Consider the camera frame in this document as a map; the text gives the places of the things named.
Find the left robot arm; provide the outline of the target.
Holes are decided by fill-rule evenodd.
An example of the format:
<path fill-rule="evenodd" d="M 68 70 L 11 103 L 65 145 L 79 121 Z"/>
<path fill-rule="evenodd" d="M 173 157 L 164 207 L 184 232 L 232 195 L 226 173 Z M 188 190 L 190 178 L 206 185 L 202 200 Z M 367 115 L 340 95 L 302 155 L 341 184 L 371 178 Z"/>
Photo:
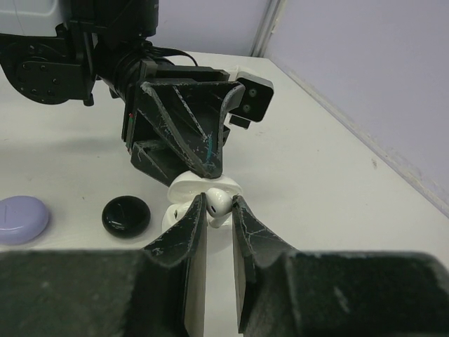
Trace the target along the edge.
<path fill-rule="evenodd" d="M 181 51 L 150 41 L 158 19 L 158 1 L 5 1 L 1 68 L 43 105 L 91 106 L 95 83 L 106 83 L 124 101 L 121 138 L 137 170 L 164 185 L 186 171 L 219 178 L 225 117 L 244 85 L 224 70 L 174 64 Z"/>

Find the white earbud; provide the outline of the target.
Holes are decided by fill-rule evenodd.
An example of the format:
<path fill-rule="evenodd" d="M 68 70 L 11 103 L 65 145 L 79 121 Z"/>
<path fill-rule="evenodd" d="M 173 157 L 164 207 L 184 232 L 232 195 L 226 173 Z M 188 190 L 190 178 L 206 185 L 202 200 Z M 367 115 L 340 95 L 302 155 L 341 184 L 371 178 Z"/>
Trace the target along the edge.
<path fill-rule="evenodd" d="M 227 221 L 232 212 L 231 196 L 216 187 L 206 191 L 207 210 L 211 217 L 209 225 L 213 228 L 219 228 Z"/>

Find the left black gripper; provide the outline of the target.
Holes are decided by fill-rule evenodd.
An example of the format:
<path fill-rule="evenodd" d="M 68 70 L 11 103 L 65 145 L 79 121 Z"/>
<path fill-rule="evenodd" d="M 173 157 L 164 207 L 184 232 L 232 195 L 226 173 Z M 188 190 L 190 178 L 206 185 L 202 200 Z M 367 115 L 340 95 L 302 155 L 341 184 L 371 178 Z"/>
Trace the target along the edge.
<path fill-rule="evenodd" d="M 225 118 L 240 105 L 245 91 L 243 84 L 227 81 L 229 77 L 224 70 L 175 65 L 168 59 L 123 62 L 121 137 L 129 150 L 133 148 L 131 164 L 165 186 L 188 170 L 202 178 L 219 178 Z M 135 101 L 142 79 L 168 83 L 140 84 L 140 111 L 148 122 L 138 118 Z M 149 140 L 158 136 L 163 141 Z"/>

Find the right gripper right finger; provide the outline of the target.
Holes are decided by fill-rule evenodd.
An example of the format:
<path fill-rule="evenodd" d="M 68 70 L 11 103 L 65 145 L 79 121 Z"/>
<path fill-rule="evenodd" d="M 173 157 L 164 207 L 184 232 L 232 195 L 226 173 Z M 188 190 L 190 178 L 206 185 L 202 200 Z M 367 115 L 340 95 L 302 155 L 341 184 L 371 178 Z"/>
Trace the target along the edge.
<path fill-rule="evenodd" d="M 244 336 L 447 336 L 448 271 L 404 251 L 300 251 L 232 202 Z"/>

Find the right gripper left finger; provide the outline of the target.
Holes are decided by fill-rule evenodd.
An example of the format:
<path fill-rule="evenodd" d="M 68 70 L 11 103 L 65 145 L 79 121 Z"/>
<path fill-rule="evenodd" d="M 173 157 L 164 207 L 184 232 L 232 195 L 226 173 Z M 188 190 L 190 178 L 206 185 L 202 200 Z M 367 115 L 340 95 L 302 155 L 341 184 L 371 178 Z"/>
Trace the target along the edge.
<path fill-rule="evenodd" d="M 206 196 L 138 250 L 1 254 L 2 336 L 202 336 Z"/>

